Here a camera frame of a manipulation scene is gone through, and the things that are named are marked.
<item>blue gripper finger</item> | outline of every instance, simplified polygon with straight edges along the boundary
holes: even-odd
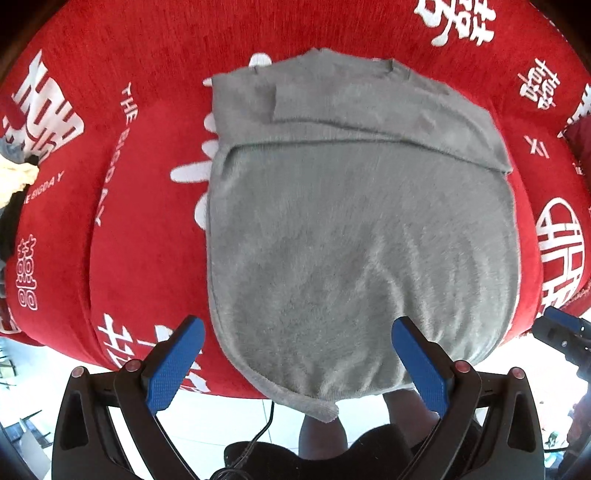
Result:
[[[544,310],[544,317],[568,328],[575,335],[581,334],[582,323],[579,317],[565,313],[555,307],[547,307]]]
[[[427,339],[408,317],[400,317],[392,325],[392,346],[427,408],[443,418],[450,403],[449,382],[425,351],[429,347]]]
[[[203,348],[205,326],[197,317],[189,316],[167,340],[165,358],[154,368],[146,385],[146,403],[152,415],[166,410],[177,394],[187,372]]]

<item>beige cloth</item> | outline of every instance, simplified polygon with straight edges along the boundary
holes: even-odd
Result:
[[[38,174],[35,165],[17,164],[0,155],[0,208],[8,204],[13,193],[35,183]]]

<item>black cloth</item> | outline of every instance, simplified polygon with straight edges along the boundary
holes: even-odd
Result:
[[[226,466],[247,445],[239,442],[226,447]],[[242,469],[255,480],[381,480],[398,478],[412,458],[398,427],[384,425],[365,433],[344,454],[330,460],[304,460],[284,447],[257,443]]]
[[[28,189],[29,185],[23,191],[13,193],[0,217],[0,259],[3,262],[7,262],[14,253],[18,222],[21,218],[22,206],[25,203]]]

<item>red pillow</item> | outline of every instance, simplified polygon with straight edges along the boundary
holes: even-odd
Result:
[[[583,172],[591,175],[591,116],[584,116],[581,120],[567,128],[564,136],[569,141],[570,149],[578,159]]]

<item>white chinese character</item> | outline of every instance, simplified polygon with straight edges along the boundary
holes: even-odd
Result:
[[[255,53],[248,66],[252,68],[266,67],[271,65],[272,61],[269,55],[266,53]],[[206,87],[212,86],[212,79],[206,78],[203,81],[203,85]],[[210,112],[206,115],[203,120],[203,127],[210,133],[217,133],[216,121],[213,117],[213,113]],[[201,150],[203,153],[210,158],[210,160],[200,160],[180,167],[173,168],[170,172],[170,179],[176,183],[203,183],[209,181],[209,177],[212,172],[212,160],[219,144],[217,140],[206,140],[201,144]],[[201,195],[201,198],[195,205],[194,219],[203,230],[206,229],[206,212],[207,212],[207,192]]]
[[[575,110],[572,117],[570,117],[566,122],[569,125],[572,125],[580,118],[587,116],[591,112],[591,85],[585,85],[585,91],[583,92],[583,97],[581,98],[581,103]]]
[[[554,103],[554,91],[560,81],[558,74],[553,73],[546,61],[535,59],[536,67],[530,68],[530,71],[525,78],[521,73],[517,76],[523,82],[519,89],[519,95],[526,97],[532,102],[537,102],[538,108],[548,110],[551,106],[556,106]]]
[[[432,2],[434,10],[427,8],[427,1]],[[472,17],[472,0],[459,0],[463,11],[456,13],[456,0],[451,0],[450,5],[443,0],[418,0],[414,13],[420,15],[423,22],[429,28],[439,27],[443,16],[447,18],[447,25],[443,32],[431,40],[431,45],[436,47],[444,46],[449,40],[449,32],[452,24],[457,31],[458,38],[470,37],[470,41],[476,40],[479,47],[483,42],[490,42],[495,33],[486,29],[486,21],[493,21],[496,12],[488,8],[488,0],[474,0],[474,17]],[[472,33],[470,34],[470,20],[472,20]]]
[[[113,328],[114,320],[111,318],[110,315],[106,313],[103,315],[105,318],[105,326],[106,327],[97,327],[96,329],[100,332],[105,333],[109,337],[109,342],[103,342],[104,345],[110,346],[112,349],[117,350],[118,352],[125,353],[126,355],[134,355],[134,352],[126,343],[123,343],[121,346],[119,345],[119,340],[123,342],[133,343],[134,339],[131,338],[129,331],[125,326],[122,328],[121,334],[115,332]]]
[[[35,271],[35,260],[33,259],[34,249],[37,239],[29,235],[25,241],[21,238],[17,247],[17,286],[18,302],[21,307],[28,307],[31,310],[37,310],[37,280],[33,278]]]
[[[560,308],[576,293],[583,277],[585,244],[579,219],[562,198],[548,202],[535,227],[542,263],[558,267],[556,276],[542,284],[543,312],[547,306]]]
[[[23,146],[25,155],[41,161],[84,131],[84,122],[66,101],[60,86],[48,76],[41,61],[41,50],[29,65],[29,74],[12,98],[27,117],[25,126],[15,130],[4,117],[9,142]]]
[[[123,366],[127,362],[129,362],[130,360],[133,360],[133,357],[130,357],[130,356],[122,357],[122,356],[115,355],[109,349],[107,349],[107,353],[109,354],[111,361],[117,366],[117,368],[123,368]]]
[[[550,158],[550,156],[548,155],[548,151],[546,150],[546,147],[544,145],[544,142],[538,141],[535,138],[532,140],[527,135],[524,135],[523,138],[525,138],[525,141],[529,143],[531,146],[530,154],[534,155],[537,153],[540,157]]]

